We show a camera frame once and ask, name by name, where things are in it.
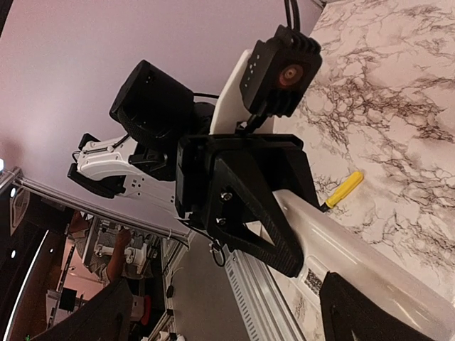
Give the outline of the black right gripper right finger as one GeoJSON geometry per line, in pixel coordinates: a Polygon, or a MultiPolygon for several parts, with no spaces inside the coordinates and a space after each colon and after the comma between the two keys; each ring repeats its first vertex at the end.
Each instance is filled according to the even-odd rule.
{"type": "Polygon", "coordinates": [[[326,340],[447,340],[402,322],[341,275],[328,272],[319,291],[326,340]]]}

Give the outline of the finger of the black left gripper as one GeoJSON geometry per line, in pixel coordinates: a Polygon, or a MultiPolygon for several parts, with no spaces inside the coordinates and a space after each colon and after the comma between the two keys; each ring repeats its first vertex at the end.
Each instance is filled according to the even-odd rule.
{"type": "Polygon", "coordinates": [[[223,151],[213,162],[204,207],[210,236],[263,261],[288,277],[299,274],[304,253],[273,191],[279,184],[277,153],[223,151]]]}

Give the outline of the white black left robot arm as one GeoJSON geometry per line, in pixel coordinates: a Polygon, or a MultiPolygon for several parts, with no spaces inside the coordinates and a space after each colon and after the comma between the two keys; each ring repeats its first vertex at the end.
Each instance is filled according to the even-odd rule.
{"type": "Polygon", "coordinates": [[[111,108],[126,135],[85,134],[68,177],[109,199],[139,194],[150,180],[172,182],[181,222],[295,277],[304,251],[274,192],[319,202],[302,140],[267,127],[293,114],[318,69],[295,57],[245,55],[209,104],[141,61],[111,108]]]}

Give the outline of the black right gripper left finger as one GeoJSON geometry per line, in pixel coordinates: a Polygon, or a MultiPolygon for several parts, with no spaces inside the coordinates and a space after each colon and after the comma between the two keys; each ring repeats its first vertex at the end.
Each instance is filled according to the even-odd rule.
{"type": "Polygon", "coordinates": [[[127,280],[117,279],[70,317],[35,336],[44,341],[128,340],[130,289],[127,280]]]}

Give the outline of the yellow handled screwdriver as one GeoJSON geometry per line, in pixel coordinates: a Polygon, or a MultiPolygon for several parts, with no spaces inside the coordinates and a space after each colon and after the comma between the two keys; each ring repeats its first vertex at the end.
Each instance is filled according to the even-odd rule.
{"type": "Polygon", "coordinates": [[[332,210],[340,201],[355,190],[358,185],[362,183],[363,179],[364,175],[361,171],[357,170],[353,172],[336,188],[335,192],[324,201],[322,206],[320,206],[320,211],[327,212],[332,210]]]}

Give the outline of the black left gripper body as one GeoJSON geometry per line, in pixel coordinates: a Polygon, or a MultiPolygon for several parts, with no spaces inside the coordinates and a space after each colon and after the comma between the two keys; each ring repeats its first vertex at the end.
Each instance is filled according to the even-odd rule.
{"type": "Polygon", "coordinates": [[[279,184],[274,190],[289,190],[310,205],[315,204],[315,185],[304,143],[292,134],[187,135],[178,142],[175,206],[180,218],[189,213],[202,217],[213,177],[214,158],[223,151],[277,153],[279,184]]]}

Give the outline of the white remote control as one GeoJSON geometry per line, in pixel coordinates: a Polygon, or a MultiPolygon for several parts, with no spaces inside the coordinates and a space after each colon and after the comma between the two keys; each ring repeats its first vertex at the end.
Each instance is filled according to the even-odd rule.
{"type": "Polygon", "coordinates": [[[409,326],[454,339],[454,307],[446,299],[291,191],[273,195],[304,253],[299,274],[286,277],[320,314],[319,291],[326,274],[335,272],[409,326]]]}

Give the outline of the aluminium front frame rail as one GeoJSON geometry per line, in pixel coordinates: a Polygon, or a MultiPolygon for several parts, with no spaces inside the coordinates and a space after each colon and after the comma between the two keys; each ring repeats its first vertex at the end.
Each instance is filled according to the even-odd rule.
{"type": "MultiPolygon", "coordinates": [[[[169,255],[171,266],[176,266],[190,244],[189,253],[197,248],[185,240],[180,232],[154,226],[117,211],[91,205],[43,187],[24,178],[20,168],[1,172],[1,200],[7,201],[11,193],[28,190],[60,205],[89,212],[104,220],[125,227],[171,239],[176,248],[169,255]]],[[[39,317],[35,314],[41,304],[38,292],[46,282],[54,255],[51,249],[59,248],[61,238],[47,229],[29,225],[14,233],[1,233],[1,338],[25,340],[27,329],[39,317]]],[[[304,340],[305,336],[293,316],[283,293],[270,270],[258,260],[240,254],[228,257],[225,273],[232,295],[237,302],[246,331],[251,340],[304,340]]]]}

